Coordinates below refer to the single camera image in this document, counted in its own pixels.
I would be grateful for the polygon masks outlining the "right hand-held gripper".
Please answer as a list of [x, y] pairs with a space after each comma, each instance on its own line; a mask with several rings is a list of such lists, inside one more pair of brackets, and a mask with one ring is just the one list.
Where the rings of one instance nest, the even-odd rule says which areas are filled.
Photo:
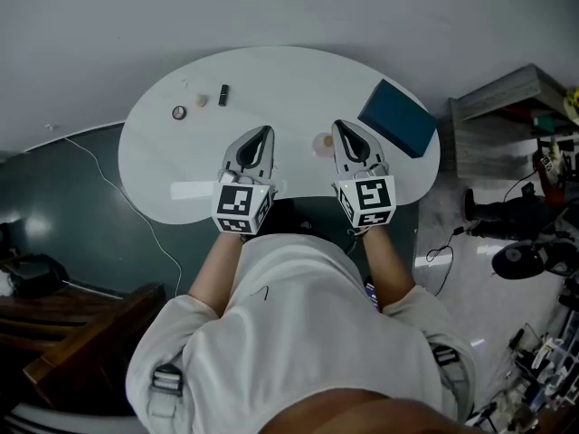
[[377, 138], [364, 128], [336, 120], [331, 128], [337, 171], [348, 173], [355, 164], [371, 166], [358, 170], [333, 186], [353, 229], [388, 224], [396, 210], [394, 177], [388, 174]]

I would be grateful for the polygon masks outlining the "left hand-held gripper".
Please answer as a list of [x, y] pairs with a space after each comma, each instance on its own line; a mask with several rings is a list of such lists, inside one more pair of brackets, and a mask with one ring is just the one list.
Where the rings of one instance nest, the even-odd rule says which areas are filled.
[[221, 232], [256, 235], [273, 205], [275, 185], [235, 171], [271, 177], [275, 133], [270, 126], [251, 129], [232, 142], [214, 184], [212, 218]]

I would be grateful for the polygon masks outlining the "small orange round object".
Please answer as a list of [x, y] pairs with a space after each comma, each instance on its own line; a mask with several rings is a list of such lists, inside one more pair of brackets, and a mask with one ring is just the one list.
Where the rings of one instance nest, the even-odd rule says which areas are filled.
[[334, 151], [334, 140], [329, 133], [319, 133], [312, 140], [312, 153], [313, 156], [320, 158], [333, 158]]

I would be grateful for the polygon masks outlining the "person's right forearm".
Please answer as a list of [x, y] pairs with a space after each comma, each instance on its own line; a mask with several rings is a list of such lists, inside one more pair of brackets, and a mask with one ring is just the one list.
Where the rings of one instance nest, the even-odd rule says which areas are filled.
[[416, 284], [383, 226], [369, 229], [362, 241], [378, 305], [387, 315], [397, 316]]

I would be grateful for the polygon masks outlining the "person's left forearm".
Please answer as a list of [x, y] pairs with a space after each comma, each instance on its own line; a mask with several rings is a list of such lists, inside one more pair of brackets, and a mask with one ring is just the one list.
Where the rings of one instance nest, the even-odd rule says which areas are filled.
[[188, 295], [209, 306], [221, 317], [227, 308], [242, 252], [237, 234], [222, 232], [210, 249]]

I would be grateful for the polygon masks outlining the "white oval table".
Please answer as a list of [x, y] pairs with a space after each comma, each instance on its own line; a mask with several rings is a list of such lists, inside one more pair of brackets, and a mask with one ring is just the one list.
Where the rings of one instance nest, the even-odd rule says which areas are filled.
[[[383, 74], [313, 49], [272, 46], [220, 52], [155, 83], [130, 111], [119, 140], [119, 174], [148, 218], [188, 224], [211, 215], [211, 193], [227, 147], [271, 126], [278, 199], [330, 197], [337, 172], [313, 156], [312, 140], [334, 121], [356, 122]], [[218, 99], [230, 86], [227, 105]], [[195, 95], [208, 96], [198, 108]]]

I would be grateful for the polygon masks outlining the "dark green box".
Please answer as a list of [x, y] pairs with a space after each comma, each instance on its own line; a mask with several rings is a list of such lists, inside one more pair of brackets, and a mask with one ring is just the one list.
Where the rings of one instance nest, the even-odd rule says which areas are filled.
[[435, 118], [386, 80], [378, 82], [357, 118], [410, 158], [423, 157], [436, 130]]

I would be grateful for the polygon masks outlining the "black stool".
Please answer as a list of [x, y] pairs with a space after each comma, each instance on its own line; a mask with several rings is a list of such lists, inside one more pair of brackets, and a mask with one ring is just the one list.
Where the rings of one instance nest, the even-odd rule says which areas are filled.
[[292, 233], [331, 241], [348, 256], [360, 256], [362, 241], [335, 197], [304, 197], [275, 200], [260, 234]]

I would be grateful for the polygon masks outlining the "grey wooden shelf desk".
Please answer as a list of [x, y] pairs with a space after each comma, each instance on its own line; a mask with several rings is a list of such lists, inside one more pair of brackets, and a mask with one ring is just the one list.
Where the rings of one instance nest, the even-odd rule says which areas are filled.
[[517, 180], [551, 137], [579, 133], [571, 91], [528, 64], [448, 101], [438, 124], [440, 169], [463, 179]]

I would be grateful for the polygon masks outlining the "phone with blue screen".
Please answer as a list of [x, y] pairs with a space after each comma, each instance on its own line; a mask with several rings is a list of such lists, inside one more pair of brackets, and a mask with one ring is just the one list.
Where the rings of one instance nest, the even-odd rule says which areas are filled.
[[364, 279], [364, 287], [365, 287], [365, 292], [366, 295], [370, 298], [373, 306], [375, 307], [375, 309], [380, 312], [381, 308], [378, 302], [378, 298], [377, 298], [377, 294], [376, 294], [376, 290], [375, 290], [375, 285], [374, 282], [372, 280], [371, 276], [366, 276]]

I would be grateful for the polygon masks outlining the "person's white shirt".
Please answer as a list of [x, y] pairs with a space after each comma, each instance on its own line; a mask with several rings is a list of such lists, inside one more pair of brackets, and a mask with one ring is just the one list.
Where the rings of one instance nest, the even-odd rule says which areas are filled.
[[416, 286], [397, 316], [378, 312], [356, 265], [313, 236], [248, 241], [219, 317], [169, 300], [141, 338], [126, 393], [151, 434], [258, 434], [309, 396], [365, 390], [464, 421], [475, 397], [470, 345]]

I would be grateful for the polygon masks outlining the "black bag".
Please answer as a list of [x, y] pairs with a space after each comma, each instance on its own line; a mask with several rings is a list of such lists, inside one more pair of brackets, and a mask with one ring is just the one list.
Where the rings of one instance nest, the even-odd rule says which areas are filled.
[[20, 299], [40, 299], [64, 288], [70, 277], [59, 262], [45, 255], [27, 255], [12, 259], [8, 272], [14, 296]]

